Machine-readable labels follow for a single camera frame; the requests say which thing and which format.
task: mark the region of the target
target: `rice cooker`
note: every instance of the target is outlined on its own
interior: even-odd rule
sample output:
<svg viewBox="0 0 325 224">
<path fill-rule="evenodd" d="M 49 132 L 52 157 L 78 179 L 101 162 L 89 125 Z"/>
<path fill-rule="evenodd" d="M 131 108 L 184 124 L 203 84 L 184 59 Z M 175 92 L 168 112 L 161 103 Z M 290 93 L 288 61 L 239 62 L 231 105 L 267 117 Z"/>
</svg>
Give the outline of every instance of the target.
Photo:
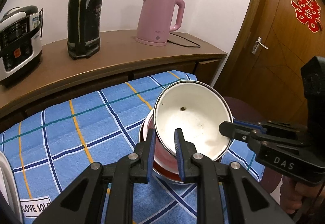
<svg viewBox="0 0 325 224">
<path fill-rule="evenodd" d="M 13 8 L 0 21 L 0 85 L 10 86 L 31 71 L 42 54 L 43 9 Z"/>
</svg>

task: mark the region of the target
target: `white enamel bowl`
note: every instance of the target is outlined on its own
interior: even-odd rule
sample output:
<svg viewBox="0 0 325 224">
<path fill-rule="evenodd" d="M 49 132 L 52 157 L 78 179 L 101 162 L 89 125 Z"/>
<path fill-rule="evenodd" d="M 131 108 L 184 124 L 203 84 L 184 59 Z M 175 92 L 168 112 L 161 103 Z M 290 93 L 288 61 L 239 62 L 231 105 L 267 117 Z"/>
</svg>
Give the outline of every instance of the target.
<svg viewBox="0 0 325 224">
<path fill-rule="evenodd" d="M 171 84 L 158 97 L 153 117 L 163 156 L 166 159 L 169 155 L 167 160 L 174 161 L 163 167 L 173 173 L 178 173 L 174 144 L 177 128 L 182 129 L 185 140 L 194 143 L 199 153 L 214 161 L 230 145 L 230 139 L 219 132 L 219 125 L 233 122 L 231 111 L 223 97 L 204 83 L 182 80 Z"/>
</svg>

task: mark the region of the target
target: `black water bottle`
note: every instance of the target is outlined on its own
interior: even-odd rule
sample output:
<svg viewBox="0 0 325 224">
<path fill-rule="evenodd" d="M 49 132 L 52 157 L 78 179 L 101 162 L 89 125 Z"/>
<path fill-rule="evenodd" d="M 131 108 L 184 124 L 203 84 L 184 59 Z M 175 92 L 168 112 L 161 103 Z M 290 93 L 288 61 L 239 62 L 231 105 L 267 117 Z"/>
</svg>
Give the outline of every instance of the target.
<svg viewBox="0 0 325 224">
<path fill-rule="evenodd" d="M 102 0 L 69 0 L 68 53 L 76 60 L 89 58 L 100 49 Z"/>
</svg>

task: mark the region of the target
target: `pink electric kettle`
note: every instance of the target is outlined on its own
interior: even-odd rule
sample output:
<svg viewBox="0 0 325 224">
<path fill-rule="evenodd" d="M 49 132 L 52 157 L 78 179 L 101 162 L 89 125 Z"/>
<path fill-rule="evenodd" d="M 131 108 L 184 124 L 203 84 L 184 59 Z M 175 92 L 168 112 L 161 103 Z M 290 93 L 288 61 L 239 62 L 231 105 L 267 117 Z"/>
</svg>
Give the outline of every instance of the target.
<svg viewBox="0 0 325 224">
<path fill-rule="evenodd" d="M 175 5 L 178 14 L 176 24 L 171 27 Z M 143 0 L 135 39 L 142 44 L 166 45 L 169 32 L 181 27 L 184 9 L 183 0 Z"/>
</svg>

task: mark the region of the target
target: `power cord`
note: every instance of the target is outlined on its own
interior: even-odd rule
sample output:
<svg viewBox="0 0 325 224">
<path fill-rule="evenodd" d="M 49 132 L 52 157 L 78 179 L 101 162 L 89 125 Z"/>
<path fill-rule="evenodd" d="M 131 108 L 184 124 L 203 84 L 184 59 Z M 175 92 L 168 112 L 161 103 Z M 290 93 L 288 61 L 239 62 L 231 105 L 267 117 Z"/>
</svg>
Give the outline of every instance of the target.
<svg viewBox="0 0 325 224">
<path fill-rule="evenodd" d="M 312 208 L 314 207 L 314 205 L 315 205 L 315 203 L 316 203 L 317 199 L 319 198 L 319 196 L 320 196 L 321 192 L 323 191 L 323 189 L 324 189 L 324 186 L 325 186 L 325 181 L 323 182 L 323 184 L 322 184 L 322 186 L 321 186 L 320 190 L 319 190 L 319 191 L 318 191 L 318 193 L 317 193 L 317 196 L 315 197 L 315 199 L 314 199 L 313 203 L 311 204 L 310 208 L 308 209 L 308 211 L 307 211 L 307 213 L 306 213 L 307 215 L 309 215 L 309 214 L 310 214 L 310 211 L 311 211 L 311 210 L 312 210 Z"/>
<path fill-rule="evenodd" d="M 191 43 L 193 43 L 193 44 L 196 44 L 197 46 L 178 44 L 178 43 L 175 43 L 175 42 L 170 41 L 170 40 L 167 40 L 168 43 L 176 44 L 176 45 L 183 46 L 183 47 L 189 47 L 189 48 L 201 48 L 201 45 L 199 45 L 199 44 L 197 44 L 197 43 L 195 43 L 195 42 L 193 42 L 193 41 L 191 41 L 191 40 L 189 40 L 189 39 L 187 39 L 187 38 L 185 38 L 185 37 L 183 37 L 183 36 L 180 36 L 180 35 L 178 35 L 178 34 L 174 34 L 174 33 L 170 33 L 170 34 L 172 34 L 172 35 L 176 35 L 176 36 L 178 36 L 178 37 L 181 37 L 181 38 L 185 39 L 186 41 L 189 41 L 189 42 L 191 42 Z"/>
<path fill-rule="evenodd" d="M 324 224 L 325 220 L 325 199 L 323 200 L 322 204 L 315 212 L 311 220 L 309 220 L 308 224 Z"/>
</svg>

